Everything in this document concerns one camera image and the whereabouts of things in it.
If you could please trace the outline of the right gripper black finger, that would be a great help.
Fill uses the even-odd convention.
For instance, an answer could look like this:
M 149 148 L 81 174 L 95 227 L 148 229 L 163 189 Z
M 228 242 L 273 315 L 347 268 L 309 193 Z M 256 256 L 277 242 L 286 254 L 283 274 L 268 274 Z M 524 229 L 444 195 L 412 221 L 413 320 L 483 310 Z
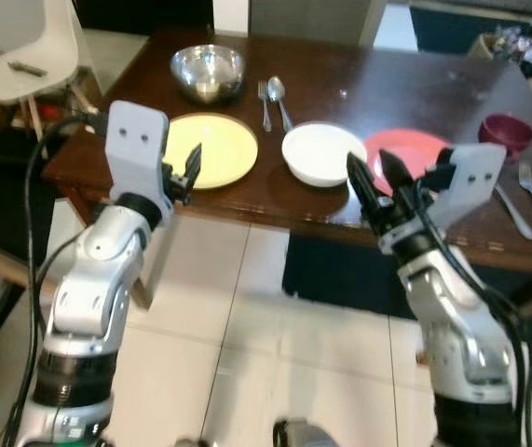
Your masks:
M 409 190 L 412 184 L 415 184 L 406 163 L 392 152 L 380 153 L 380 171 L 389 188 L 386 196 L 393 197 L 394 193 L 401 192 L 403 188 Z
M 347 174 L 352 192 L 358 197 L 361 216 L 369 226 L 385 226 L 389 219 L 389 197 L 374 186 L 366 161 L 347 154 Z

